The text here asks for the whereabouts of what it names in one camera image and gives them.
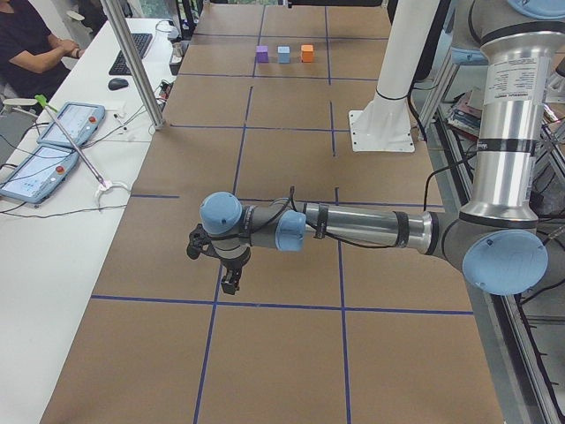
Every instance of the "keyboard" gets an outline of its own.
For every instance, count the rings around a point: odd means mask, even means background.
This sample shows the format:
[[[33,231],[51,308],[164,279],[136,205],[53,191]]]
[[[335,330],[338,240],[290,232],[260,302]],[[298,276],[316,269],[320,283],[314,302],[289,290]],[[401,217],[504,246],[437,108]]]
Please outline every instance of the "keyboard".
[[[135,47],[138,49],[139,56],[143,57],[147,53],[147,49],[149,49],[149,45],[151,44],[151,40],[153,39],[152,34],[132,34],[133,42],[135,43]],[[111,68],[109,68],[109,75],[132,75],[130,72],[130,68],[127,67],[125,62],[124,53],[120,51],[117,54],[116,60]]]

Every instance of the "black mouse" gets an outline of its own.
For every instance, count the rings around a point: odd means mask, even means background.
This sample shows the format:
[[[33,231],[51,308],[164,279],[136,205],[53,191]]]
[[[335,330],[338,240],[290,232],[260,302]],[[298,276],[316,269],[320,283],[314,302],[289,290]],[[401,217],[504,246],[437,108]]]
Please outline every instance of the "black mouse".
[[[112,91],[116,91],[119,90],[120,88],[126,88],[129,85],[130,83],[127,82],[127,79],[112,78],[108,83],[108,88]]]

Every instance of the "block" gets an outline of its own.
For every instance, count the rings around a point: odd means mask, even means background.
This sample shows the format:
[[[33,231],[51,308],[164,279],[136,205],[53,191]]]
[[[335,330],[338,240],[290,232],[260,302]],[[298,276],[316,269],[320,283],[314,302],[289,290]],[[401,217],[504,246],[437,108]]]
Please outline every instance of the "block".
[[[279,64],[289,64],[290,63],[290,47],[289,46],[279,46]]]
[[[300,60],[305,63],[314,61],[314,46],[312,44],[303,44],[300,47]]]
[[[257,46],[255,57],[260,64],[268,64],[268,46]]]

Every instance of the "hand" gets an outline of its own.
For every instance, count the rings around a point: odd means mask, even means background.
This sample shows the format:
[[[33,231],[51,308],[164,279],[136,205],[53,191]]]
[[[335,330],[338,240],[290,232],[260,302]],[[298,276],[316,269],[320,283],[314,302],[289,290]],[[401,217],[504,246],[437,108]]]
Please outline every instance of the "hand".
[[[68,55],[73,50],[78,49],[79,45],[73,40],[59,40],[58,47],[63,48],[65,55]]]

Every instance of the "black t-shirt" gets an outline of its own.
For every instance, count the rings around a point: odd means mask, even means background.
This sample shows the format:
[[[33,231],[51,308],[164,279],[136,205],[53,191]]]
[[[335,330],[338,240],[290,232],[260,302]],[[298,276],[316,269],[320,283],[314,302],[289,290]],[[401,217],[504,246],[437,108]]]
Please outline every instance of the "black t-shirt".
[[[51,31],[37,10],[27,0],[11,0],[10,5],[14,13],[0,12],[0,74],[19,96],[45,95],[49,99],[69,70],[59,62],[44,73],[34,73],[10,63],[22,51],[40,55],[52,50],[47,38]]]

